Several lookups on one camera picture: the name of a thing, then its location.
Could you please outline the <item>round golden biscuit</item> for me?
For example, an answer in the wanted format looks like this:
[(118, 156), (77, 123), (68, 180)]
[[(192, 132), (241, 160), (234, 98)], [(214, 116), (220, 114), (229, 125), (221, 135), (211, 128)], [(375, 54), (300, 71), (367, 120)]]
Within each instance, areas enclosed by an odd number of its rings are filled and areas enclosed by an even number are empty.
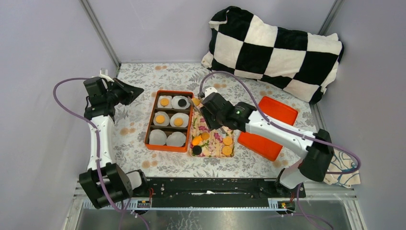
[(233, 153), (233, 149), (230, 146), (222, 147), (221, 153), (225, 156), (230, 156)]
[(224, 143), (224, 145), (230, 146), (233, 144), (233, 139), (231, 137), (225, 137), (223, 138), (222, 142)]
[(161, 98), (159, 103), (162, 107), (166, 107), (170, 104), (170, 101), (168, 98)]
[(198, 99), (198, 98), (192, 98), (192, 102), (193, 102), (193, 104), (194, 104), (194, 106), (199, 106), (200, 105), (200, 100)]
[(174, 119), (173, 124), (176, 127), (181, 127), (183, 125), (183, 119), (180, 118), (180, 117), (177, 117), (177, 118)]
[(202, 140), (208, 140), (210, 138), (210, 134), (208, 132), (204, 132), (201, 134)]
[(166, 122), (166, 117), (165, 117), (164, 115), (157, 115), (157, 116), (155, 117), (155, 122), (156, 122), (157, 124), (163, 124), (163, 123)]

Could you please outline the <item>orange jam cookie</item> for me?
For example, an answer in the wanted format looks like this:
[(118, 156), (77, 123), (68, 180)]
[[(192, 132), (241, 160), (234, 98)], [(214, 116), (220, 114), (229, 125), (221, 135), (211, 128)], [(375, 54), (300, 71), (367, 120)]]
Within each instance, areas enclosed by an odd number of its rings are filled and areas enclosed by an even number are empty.
[(196, 137), (193, 138), (192, 140), (192, 145), (193, 146), (199, 146), (199, 144), (203, 141), (203, 138), (201, 135), (198, 135)]

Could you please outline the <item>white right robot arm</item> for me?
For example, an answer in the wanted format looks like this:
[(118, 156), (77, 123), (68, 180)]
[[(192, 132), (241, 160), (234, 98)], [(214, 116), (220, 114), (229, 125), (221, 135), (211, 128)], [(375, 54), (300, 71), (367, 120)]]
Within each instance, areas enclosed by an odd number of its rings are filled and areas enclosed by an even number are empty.
[(210, 129), (227, 127), (273, 141), (295, 153), (300, 160), (281, 170), (275, 182), (275, 193), (287, 197), (297, 185), (311, 180), (322, 182), (334, 151), (330, 135), (325, 130), (317, 133), (295, 128), (265, 115), (257, 106), (239, 102), (231, 104), (213, 92), (202, 101), (202, 114)]

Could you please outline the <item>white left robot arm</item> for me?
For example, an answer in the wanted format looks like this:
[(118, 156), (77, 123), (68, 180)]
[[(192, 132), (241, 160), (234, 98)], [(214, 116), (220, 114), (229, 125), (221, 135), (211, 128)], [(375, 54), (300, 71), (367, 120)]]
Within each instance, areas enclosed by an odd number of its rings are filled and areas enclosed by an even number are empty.
[(91, 133), (90, 161), (79, 183), (96, 209), (125, 201), (148, 192), (141, 170), (125, 173), (113, 154), (112, 133), (115, 106), (131, 104), (144, 90), (106, 75), (84, 81), (87, 91), (84, 118)]

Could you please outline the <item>floral table mat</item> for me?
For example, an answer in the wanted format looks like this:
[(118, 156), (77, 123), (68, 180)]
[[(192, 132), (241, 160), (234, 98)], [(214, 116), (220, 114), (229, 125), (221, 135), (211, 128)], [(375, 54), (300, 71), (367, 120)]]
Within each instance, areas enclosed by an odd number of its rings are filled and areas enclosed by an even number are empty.
[(205, 87), (214, 87), (231, 103), (253, 104), (267, 96), (282, 102), (298, 112), (295, 126), (317, 131), (310, 105), (282, 90), (255, 80), (235, 80), (225, 74), (207, 79), (208, 70), (198, 63), (153, 63), (121, 65), (118, 78), (127, 84), (144, 89), (129, 106), (118, 105), (112, 133), (113, 154), (119, 166), (129, 172), (141, 169), (148, 177), (221, 177), (274, 178), (284, 167), (297, 161), (297, 156), (282, 149), (276, 161), (252, 152), (240, 144), (234, 147), (231, 158), (201, 158), (188, 153), (152, 151), (144, 140), (147, 126), (159, 90), (198, 93), (201, 81)]

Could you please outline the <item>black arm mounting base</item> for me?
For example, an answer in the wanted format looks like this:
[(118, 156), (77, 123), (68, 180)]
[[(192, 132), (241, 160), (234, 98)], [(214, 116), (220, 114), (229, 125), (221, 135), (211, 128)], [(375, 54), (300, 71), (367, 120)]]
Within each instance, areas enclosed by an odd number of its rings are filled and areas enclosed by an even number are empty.
[(146, 198), (153, 208), (266, 208), (269, 201), (305, 198), (304, 186), (285, 189), (263, 178), (149, 177), (133, 198)]

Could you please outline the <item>black white checkered blanket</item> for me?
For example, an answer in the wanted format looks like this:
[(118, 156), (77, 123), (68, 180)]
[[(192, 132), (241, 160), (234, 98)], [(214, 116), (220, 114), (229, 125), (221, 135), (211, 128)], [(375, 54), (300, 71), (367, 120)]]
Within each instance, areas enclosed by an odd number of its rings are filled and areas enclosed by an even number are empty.
[(319, 102), (336, 79), (344, 45), (328, 36), (263, 22), (236, 6), (209, 21), (212, 37), (202, 65), (272, 84), (305, 102)]

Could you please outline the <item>white blue patterned cloth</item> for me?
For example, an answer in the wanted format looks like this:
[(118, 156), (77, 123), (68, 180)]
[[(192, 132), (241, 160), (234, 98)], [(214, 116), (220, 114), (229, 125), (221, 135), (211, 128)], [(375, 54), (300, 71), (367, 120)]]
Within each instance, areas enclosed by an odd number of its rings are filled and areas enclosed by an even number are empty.
[(324, 182), (328, 185), (339, 185), (345, 188), (352, 188), (353, 185), (361, 184), (359, 171), (354, 171), (357, 164), (346, 153), (336, 150), (324, 177)]

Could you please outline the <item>floral cookie tray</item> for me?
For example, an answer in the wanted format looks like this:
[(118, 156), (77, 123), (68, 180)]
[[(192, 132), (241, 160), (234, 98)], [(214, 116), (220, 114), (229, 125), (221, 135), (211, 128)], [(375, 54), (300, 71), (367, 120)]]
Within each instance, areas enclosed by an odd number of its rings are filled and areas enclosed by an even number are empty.
[[(192, 140), (194, 137), (201, 135), (204, 132), (210, 134), (208, 140), (203, 140), (199, 146), (202, 147), (202, 153), (199, 156), (192, 156)], [(225, 156), (221, 153), (224, 143), (222, 142), (223, 138), (231, 137), (233, 139), (233, 144), (230, 147), (233, 149), (233, 153), (230, 156)], [(189, 148), (189, 155), (192, 157), (201, 157), (201, 158), (232, 158), (234, 157), (234, 147), (235, 147), (235, 134), (234, 131), (223, 127), (222, 130), (212, 130), (210, 131), (202, 115), (196, 114), (193, 112), (192, 117), (192, 126), (191, 126), (191, 141)]]

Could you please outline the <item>orange cookie box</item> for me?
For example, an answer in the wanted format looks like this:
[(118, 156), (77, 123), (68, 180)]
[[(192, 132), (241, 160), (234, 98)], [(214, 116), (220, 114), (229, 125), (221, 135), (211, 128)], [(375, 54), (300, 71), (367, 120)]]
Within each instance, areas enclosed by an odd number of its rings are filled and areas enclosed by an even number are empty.
[[(147, 132), (146, 132), (146, 136), (145, 136), (145, 140), (144, 140), (144, 144), (147, 147), (147, 149), (149, 150), (159, 150), (159, 151), (172, 151), (172, 152), (186, 152), (188, 149), (188, 142), (190, 140), (189, 136), (190, 136), (190, 132), (191, 132), (191, 122), (192, 122), (192, 107), (190, 105), (190, 107), (188, 109), (168, 109), (168, 108), (158, 108), (157, 107), (157, 103), (158, 103), (158, 98), (159, 96), (162, 95), (169, 95), (169, 96), (185, 96), (185, 97), (191, 97), (193, 98), (194, 94), (192, 92), (183, 92), (183, 91), (169, 91), (169, 90), (159, 90), (157, 91), (156, 97), (154, 99), (153, 102), (153, 107), (151, 110), (151, 115), (150, 115), (150, 119), (148, 122), (148, 126), (147, 126)], [(184, 113), (187, 114), (189, 116), (189, 123), (187, 127), (172, 127), (170, 124), (168, 126), (156, 126), (153, 124), (153, 118), (154, 118), (154, 114), (158, 111), (162, 111), (162, 112), (166, 112), (169, 117), (171, 118), (175, 113)], [(161, 145), (150, 145), (148, 143), (149, 141), (149, 134), (150, 131), (153, 129), (160, 129), (162, 131), (165, 132), (165, 134), (167, 135), (167, 138), (170, 134), (172, 134), (173, 132), (182, 132), (186, 135), (186, 143), (183, 147), (172, 147), (172, 146), (167, 146), (166, 144), (161, 146)]]

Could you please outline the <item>black sandwich cookie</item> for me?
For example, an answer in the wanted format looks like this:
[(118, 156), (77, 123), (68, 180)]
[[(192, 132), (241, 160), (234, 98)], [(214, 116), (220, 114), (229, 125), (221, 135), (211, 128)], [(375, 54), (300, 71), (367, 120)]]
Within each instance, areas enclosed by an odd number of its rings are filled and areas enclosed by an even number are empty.
[(181, 99), (178, 100), (177, 105), (180, 108), (185, 108), (188, 105), (188, 102), (187, 102), (187, 100), (181, 98)]
[(202, 153), (201, 146), (193, 146), (192, 148), (192, 156), (199, 156)]

